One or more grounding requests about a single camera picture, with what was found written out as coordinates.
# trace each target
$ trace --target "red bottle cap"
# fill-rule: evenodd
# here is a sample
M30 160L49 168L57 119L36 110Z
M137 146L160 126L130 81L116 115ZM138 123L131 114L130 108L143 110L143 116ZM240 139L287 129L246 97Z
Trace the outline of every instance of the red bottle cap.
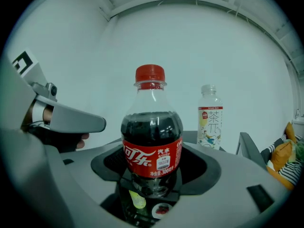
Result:
M135 82L146 80L165 81L165 71L158 65L142 65L136 69Z

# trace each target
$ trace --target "plastic bottle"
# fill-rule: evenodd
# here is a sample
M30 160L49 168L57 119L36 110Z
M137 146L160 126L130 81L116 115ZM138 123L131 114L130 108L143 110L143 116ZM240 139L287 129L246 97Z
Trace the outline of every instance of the plastic bottle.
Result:
M223 104L216 96L214 85L201 87L202 98L199 100L199 125L197 142L201 146L219 150L221 141Z
M183 127L167 102L161 66L140 66L135 81L137 96L121 126L124 154L134 187L159 198L174 187Z

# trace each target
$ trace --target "orange pillow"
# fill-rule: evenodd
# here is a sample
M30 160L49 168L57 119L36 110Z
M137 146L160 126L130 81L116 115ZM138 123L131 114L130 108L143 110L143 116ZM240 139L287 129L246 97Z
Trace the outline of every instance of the orange pillow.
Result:
M286 132L288 139L291 139L292 141L294 141L294 143L297 143L296 138L295 138L294 128L290 122L288 122L285 132Z
M275 151L271 155L271 162L274 165L275 171L279 171L287 163L291 156L293 147L291 142L280 144L275 148Z
M275 172L273 169L269 168L268 166L267 170L270 175L272 175L275 179L277 179L280 183L282 183L288 190L294 189L294 185L284 177L282 177L279 173Z

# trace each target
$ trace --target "bottle label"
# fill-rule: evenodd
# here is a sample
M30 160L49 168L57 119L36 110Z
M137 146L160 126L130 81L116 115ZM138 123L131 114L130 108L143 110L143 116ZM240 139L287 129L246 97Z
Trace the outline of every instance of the bottle label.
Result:
M199 107L198 144L219 150L223 107Z
M129 169L135 174L158 178L173 172L181 159L182 138L167 145L146 147L123 140L123 151Z

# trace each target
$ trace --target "finger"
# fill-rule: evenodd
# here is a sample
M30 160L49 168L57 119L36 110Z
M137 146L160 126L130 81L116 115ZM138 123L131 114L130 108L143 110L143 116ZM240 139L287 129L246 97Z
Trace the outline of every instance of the finger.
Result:
M85 133L81 136L81 139L88 139L90 137L89 133Z
M85 146L85 141L80 140L79 143L77 144L76 148L77 149L82 149Z

